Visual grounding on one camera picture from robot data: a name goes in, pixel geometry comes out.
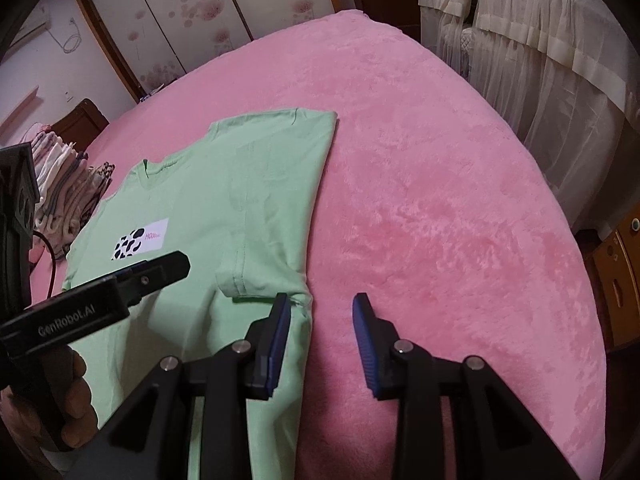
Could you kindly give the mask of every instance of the power cord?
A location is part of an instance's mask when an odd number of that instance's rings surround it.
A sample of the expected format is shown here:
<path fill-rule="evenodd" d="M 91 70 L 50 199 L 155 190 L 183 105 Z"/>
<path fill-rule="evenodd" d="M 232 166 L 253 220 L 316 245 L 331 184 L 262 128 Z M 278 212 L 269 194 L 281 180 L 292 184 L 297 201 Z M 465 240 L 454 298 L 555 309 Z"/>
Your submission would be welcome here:
<path fill-rule="evenodd" d="M 49 293 L 47 294 L 47 299 L 49 299 L 51 297 L 51 294 L 53 293 L 53 284 L 56 281 L 56 253 L 54 252 L 53 247 L 51 247 L 51 243 L 49 243 L 49 240 L 47 240 L 44 234 L 38 231 L 34 231 L 33 235 L 37 236 L 44 242 L 44 244 L 47 246 L 47 250 L 51 254 L 51 281 L 49 282 Z"/>
<path fill-rule="evenodd" d="M 78 24 L 76 23 L 76 20 L 71 18 L 69 20 L 69 23 L 72 24 L 76 28 L 76 33 L 72 34 L 71 36 L 66 38 L 65 43 L 60 43 L 56 39 L 56 37 L 51 33 L 51 31 L 49 29 L 47 29 L 47 32 L 53 38 L 53 41 L 55 41 L 58 44 L 58 46 L 62 49 L 62 52 L 64 52 L 65 54 L 71 54 L 76 48 L 78 48 L 80 46 L 80 43 L 82 43 L 82 36 L 80 36 L 80 29 L 78 28 Z M 74 45 L 72 47 L 70 47 L 70 48 L 67 48 L 66 46 L 72 40 L 75 41 Z"/>

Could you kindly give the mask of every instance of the human hand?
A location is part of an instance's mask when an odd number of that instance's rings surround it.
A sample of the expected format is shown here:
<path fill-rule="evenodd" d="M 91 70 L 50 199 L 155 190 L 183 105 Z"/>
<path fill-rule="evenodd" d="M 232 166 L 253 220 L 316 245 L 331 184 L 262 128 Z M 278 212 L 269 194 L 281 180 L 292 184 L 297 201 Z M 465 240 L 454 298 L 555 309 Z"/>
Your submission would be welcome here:
<path fill-rule="evenodd" d="M 65 411 L 72 417 L 62 429 L 62 440 L 73 448 L 83 446 L 98 431 L 98 418 L 91 406 L 91 390 L 82 378 L 86 372 L 84 359 L 78 352 L 74 356 L 74 381 L 65 394 Z M 54 469 L 40 450 L 38 438 L 42 424 L 34 407 L 14 395 L 10 387 L 0 392 L 0 416 L 22 454 L 40 472 Z"/>

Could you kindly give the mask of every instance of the white rectangular patch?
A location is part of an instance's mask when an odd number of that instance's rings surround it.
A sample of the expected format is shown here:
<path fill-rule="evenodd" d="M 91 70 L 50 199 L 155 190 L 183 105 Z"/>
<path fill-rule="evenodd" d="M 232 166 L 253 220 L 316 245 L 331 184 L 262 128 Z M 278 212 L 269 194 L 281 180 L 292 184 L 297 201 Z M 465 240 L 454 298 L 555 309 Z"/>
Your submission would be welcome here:
<path fill-rule="evenodd" d="M 112 260 L 121 260 L 134 254 L 148 253 L 162 249 L 169 219 L 158 220 L 144 227 L 133 229 L 120 237 L 111 255 Z"/>

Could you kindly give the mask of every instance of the pink fleece blanket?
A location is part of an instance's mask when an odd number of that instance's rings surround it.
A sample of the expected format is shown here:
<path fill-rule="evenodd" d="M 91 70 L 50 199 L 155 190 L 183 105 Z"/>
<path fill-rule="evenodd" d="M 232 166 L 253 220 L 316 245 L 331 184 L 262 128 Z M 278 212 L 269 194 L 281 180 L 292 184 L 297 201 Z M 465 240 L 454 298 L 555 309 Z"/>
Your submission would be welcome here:
<path fill-rule="evenodd" d="M 212 121 L 295 106 L 338 113 L 309 242 L 296 477 L 390 478 L 396 405 L 367 390 L 351 324 L 351 298 L 368 292 L 435 356 L 484 356 L 581 478 L 598 478 L 605 354 L 569 227 L 507 124 L 398 30 L 347 11 L 254 41 L 138 105 L 88 152 L 116 164 L 113 192 L 141 158 L 160 161 Z M 49 265 L 33 274 L 35 301 Z"/>

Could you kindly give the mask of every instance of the drawer handle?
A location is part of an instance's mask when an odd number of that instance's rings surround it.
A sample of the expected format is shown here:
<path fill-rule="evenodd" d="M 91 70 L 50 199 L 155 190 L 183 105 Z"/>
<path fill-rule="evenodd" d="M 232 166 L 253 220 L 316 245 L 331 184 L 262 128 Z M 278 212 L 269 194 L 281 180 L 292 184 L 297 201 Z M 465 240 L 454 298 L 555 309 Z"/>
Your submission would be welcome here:
<path fill-rule="evenodd" d="M 620 284 L 616 279 L 613 280 L 613 292 L 616 295 L 616 303 L 618 304 L 618 308 L 622 308 L 622 306 L 624 305 L 622 298 L 622 288 L 620 287 Z"/>

